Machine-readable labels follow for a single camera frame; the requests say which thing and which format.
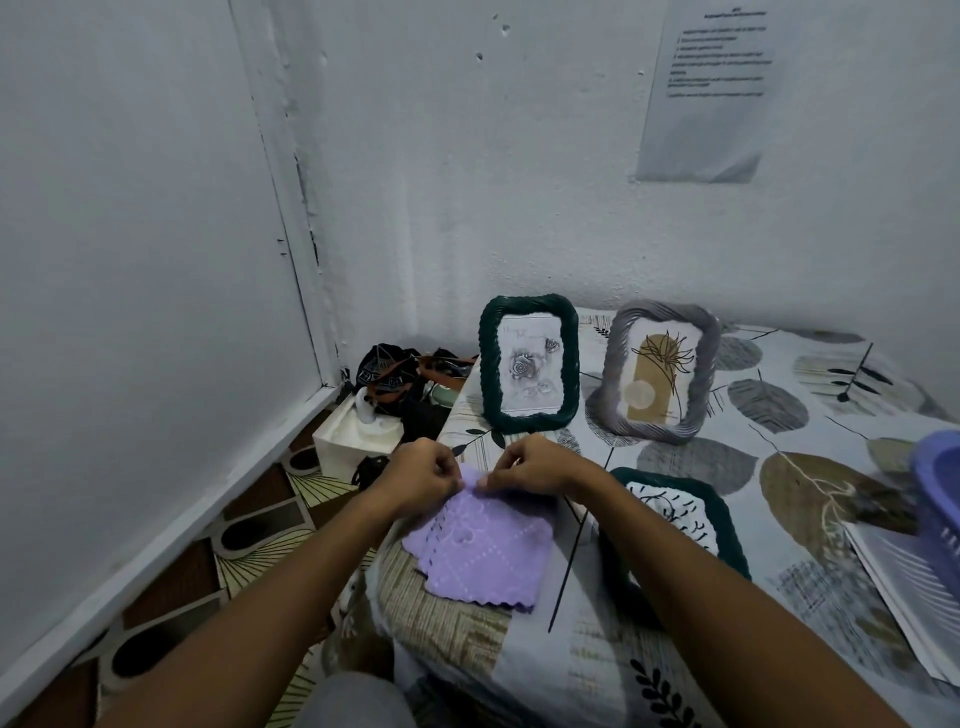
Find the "gray pants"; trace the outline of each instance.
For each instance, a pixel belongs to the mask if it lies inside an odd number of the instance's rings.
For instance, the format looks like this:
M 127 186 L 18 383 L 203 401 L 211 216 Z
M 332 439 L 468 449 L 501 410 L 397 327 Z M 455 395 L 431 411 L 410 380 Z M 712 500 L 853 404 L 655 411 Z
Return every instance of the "gray pants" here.
M 365 672 L 339 672 L 317 684 L 293 728 L 417 728 L 393 683 Z

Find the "lavender fabric with holes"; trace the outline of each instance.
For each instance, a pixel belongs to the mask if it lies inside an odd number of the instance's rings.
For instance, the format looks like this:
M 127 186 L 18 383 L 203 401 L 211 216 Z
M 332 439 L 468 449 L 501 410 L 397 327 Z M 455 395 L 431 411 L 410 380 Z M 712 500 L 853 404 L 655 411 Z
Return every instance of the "lavender fabric with holes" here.
M 427 577 L 426 591 L 532 609 L 553 542 L 556 499 L 479 494 L 483 474 L 466 463 L 460 473 L 467 487 L 403 539 Z

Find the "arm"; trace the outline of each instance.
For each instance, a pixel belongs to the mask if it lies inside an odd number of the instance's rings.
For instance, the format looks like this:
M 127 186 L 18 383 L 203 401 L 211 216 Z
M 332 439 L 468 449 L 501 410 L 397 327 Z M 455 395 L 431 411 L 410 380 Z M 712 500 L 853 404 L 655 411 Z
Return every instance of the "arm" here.
M 370 489 L 125 692 L 100 728 L 260 728 L 376 539 L 463 487 L 449 448 L 400 448 Z
M 507 448 L 481 487 L 556 493 L 585 505 L 728 725 L 905 725 L 798 619 L 600 466 L 534 435 Z

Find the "hand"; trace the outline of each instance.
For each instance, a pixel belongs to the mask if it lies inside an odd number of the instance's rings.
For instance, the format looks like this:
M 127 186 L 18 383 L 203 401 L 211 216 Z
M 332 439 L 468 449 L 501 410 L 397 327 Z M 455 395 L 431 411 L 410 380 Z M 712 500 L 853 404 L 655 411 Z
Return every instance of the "hand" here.
M 370 492 L 384 498 L 393 519 L 398 519 L 425 513 L 463 488 L 450 448 L 421 437 L 394 451 Z
M 570 496 L 580 500 L 579 491 L 591 468 L 598 466 L 543 435 L 528 435 L 510 444 L 493 471 L 480 478 L 484 491 L 518 488 L 530 493 Z

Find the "white wall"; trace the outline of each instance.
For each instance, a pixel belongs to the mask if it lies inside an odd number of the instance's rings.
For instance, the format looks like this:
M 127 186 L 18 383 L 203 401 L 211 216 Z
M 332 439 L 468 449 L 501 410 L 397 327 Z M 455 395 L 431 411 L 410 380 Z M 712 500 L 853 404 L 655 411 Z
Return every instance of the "white wall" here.
M 226 2 L 0 5 L 0 673 L 317 392 L 283 238 Z
M 630 183 L 666 3 L 277 0 L 342 361 L 475 352 L 495 294 L 645 296 L 857 330 L 960 413 L 960 8 L 803 2 L 754 182 Z

